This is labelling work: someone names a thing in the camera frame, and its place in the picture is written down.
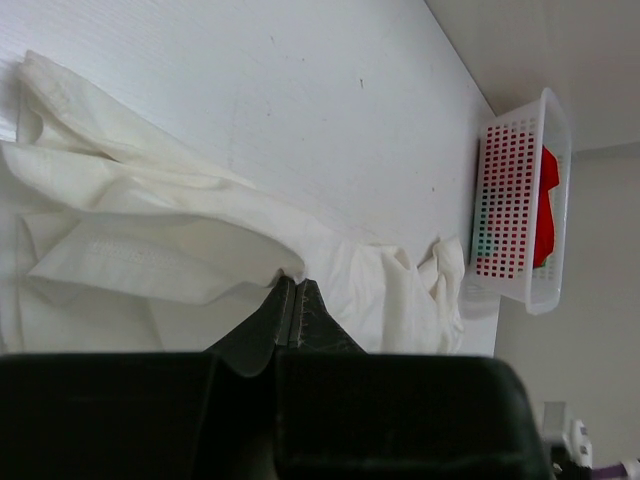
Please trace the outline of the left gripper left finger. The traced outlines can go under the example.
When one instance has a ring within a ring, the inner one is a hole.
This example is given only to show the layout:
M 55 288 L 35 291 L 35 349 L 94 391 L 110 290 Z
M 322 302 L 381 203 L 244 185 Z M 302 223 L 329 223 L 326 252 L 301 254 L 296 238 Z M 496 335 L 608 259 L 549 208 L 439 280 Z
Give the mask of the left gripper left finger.
M 286 346 L 295 304 L 295 282 L 281 277 L 260 307 L 206 349 L 239 376 L 258 376 L 274 351 Z

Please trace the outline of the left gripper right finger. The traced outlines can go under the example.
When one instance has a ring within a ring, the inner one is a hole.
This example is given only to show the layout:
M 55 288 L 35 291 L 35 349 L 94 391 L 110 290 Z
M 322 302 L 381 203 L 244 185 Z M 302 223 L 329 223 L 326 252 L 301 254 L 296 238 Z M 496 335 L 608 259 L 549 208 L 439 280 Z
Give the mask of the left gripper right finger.
M 329 314 L 313 280 L 304 280 L 296 287 L 294 349 L 327 354 L 365 353 Z

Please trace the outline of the white t-shirt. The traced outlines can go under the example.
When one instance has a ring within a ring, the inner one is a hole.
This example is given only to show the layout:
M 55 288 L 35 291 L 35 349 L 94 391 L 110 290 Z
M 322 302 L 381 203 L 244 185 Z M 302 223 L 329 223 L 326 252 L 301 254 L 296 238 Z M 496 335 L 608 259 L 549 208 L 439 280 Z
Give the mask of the white t-shirt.
M 35 52 L 1 145 L 4 353 L 201 351 L 281 277 L 371 353 L 451 354 L 460 242 L 413 262 L 254 187 Z

